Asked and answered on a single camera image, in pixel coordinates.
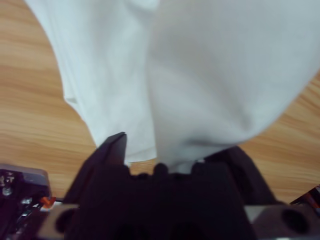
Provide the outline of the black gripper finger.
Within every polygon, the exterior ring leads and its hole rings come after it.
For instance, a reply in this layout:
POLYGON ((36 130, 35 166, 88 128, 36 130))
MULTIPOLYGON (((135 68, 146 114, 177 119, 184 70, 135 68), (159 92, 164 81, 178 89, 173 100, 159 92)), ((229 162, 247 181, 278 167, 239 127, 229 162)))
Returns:
POLYGON ((69 190, 64 196, 65 203, 79 203, 89 189, 98 170, 108 164, 123 165, 127 147, 127 134, 120 132, 108 137, 84 161, 69 190))
POLYGON ((280 205, 253 160, 239 146, 222 150, 205 159, 225 163, 246 205, 280 205))

